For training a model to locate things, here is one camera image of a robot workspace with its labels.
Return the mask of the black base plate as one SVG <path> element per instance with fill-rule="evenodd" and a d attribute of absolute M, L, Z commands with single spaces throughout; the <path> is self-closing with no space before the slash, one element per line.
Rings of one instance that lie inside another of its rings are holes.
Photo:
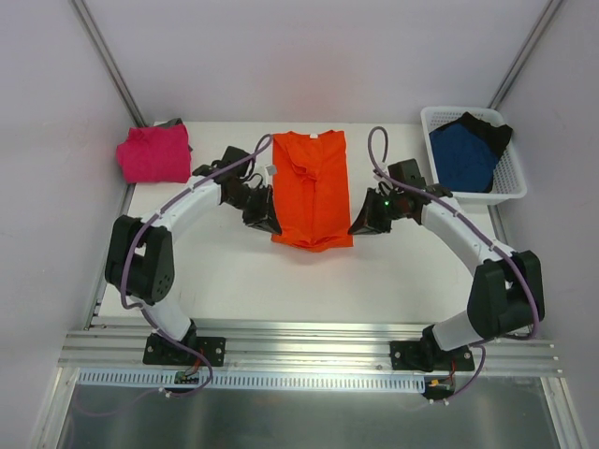
<path fill-rule="evenodd" d="M 193 351 L 202 354 L 213 367 L 223 367 L 226 354 L 224 337 L 196 337 L 187 344 Z M 195 355 L 181 349 L 163 337 L 152 334 L 147 340 L 142 364 L 147 366 L 188 367 L 197 361 Z"/>
<path fill-rule="evenodd" d="M 389 343 L 393 370 L 414 370 L 426 373 L 437 370 L 471 372 L 475 370 L 474 357 L 467 346 L 443 351 L 427 346 L 423 341 L 393 340 Z"/>

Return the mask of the pink folded t shirt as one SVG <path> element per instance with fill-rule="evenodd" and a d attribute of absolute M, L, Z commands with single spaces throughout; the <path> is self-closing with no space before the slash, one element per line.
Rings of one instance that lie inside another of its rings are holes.
<path fill-rule="evenodd" d="M 128 184 L 186 183 L 192 162 L 187 129 L 184 124 L 130 128 L 116 147 L 116 160 Z"/>

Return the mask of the aluminium mounting rail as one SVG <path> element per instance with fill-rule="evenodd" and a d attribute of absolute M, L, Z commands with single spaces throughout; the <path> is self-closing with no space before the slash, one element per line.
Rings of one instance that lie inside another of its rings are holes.
<path fill-rule="evenodd" d="M 226 340 L 229 370 L 386 373 L 389 344 L 416 340 L 421 324 L 292 323 L 197 320 L 202 336 Z M 99 317 L 71 330 L 58 358 L 61 367 L 137 368 L 151 329 L 138 317 Z M 498 339 L 486 346 L 485 376 L 563 377 L 558 346 L 551 340 Z"/>

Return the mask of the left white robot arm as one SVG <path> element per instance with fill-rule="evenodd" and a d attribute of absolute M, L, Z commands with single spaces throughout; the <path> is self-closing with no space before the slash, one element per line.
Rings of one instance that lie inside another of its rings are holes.
<path fill-rule="evenodd" d="M 174 246 L 178 238 L 215 208 L 227 204 L 241 212 L 245 226 L 281 235 L 273 187 L 260 175 L 252 186 L 256 157 L 271 143 L 266 135 L 254 152 L 229 146 L 224 155 L 196 169 L 186 186 L 165 204 L 142 217 L 122 215 L 112 227 L 105 280 L 126 310 L 138 310 L 176 363 L 197 350 L 193 319 L 170 294 L 175 281 Z"/>

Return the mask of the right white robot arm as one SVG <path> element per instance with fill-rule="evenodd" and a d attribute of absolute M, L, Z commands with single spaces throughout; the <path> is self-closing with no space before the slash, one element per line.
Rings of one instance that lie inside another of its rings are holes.
<path fill-rule="evenodd" d="M 464 311 L 425 327 L 419 340 L 390 344 L 394 369 L 471 370 L 473 363 L 463 359 L 471 344 L 514 338 L 525 326 L 537 330 L 546 314 L 539 258 L 493 242 L 465 219 L 445 187 L 426 183 L 414 159 L 391 165 L 387 178 L 368 189 L 348 232 L 386 234 L 400 219 L 412 219 L 438 237 L 467 267 L 473 283 Z"/>

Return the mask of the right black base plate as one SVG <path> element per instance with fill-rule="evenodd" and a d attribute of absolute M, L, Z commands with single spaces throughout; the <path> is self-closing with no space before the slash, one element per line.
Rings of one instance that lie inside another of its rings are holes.
<path fill-rule="evenodd" d="M 414 370 L 426 373 L 437 370 L 471 372 L 475 370 L 474 357 L 467 346 L 443 351 L 427 346 L 423 341 L 393 340 L 389 343 L 393 370 Z"/>

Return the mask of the grey folded t shirt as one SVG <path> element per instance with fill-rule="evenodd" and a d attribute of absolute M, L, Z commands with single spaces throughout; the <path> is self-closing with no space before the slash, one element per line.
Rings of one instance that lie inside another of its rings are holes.
<path fill-rule="evenodd" d="M 169 121 L 157 124 L 156 127 L 169 129 L 169 128 L 179 125 L 179 124 L 183 124 L 183 120 L 181 118 L 173 118 Z"/>

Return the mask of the orange t shirt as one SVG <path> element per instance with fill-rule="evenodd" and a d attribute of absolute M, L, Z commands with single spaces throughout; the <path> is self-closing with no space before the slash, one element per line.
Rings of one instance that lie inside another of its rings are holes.
<path fill-rule="evenodd" d="M 275 243 L 322 253 L 351 248 L 351 207 L 343 131 L 273 136 L 274 208 L 282 233 Z"/>

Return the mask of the black t shirt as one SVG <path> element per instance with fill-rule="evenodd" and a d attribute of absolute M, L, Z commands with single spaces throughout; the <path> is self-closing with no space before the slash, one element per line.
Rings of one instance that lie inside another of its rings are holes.
<path fill-rule="evenodd" d="M 513 129 L 509 125 L 493 126 L 490 123 L 477 119 L 469 112 L 464 112 L 457 119 L 457 123 L 486 143 L 490 151 L 498 159 L 503 157 L 513 136 Z"/>

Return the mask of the blue t shirt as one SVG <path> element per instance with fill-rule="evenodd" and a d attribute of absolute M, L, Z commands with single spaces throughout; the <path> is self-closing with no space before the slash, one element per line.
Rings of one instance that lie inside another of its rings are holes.
<path fill-rule="evenodd" d="M 487 193 L 499 158 L 489 145 L 462 124 L 429 134 L 439 182 L 453 192 Z"/>

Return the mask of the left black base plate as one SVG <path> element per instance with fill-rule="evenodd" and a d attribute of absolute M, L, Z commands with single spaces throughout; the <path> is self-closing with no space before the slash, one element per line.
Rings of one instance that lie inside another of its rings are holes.
<path fill-rule="evenodd" d="M 187 344 L 193 351 L 202 354 L 213 367 L 223 367 L 226 354 L 224 337 L 196 337 Z M 197 361 L 195 355 L 181 349 L 163 337 L 152 334 L 147 340 L 142 364 L 147 366 L 188 367 Z"/>

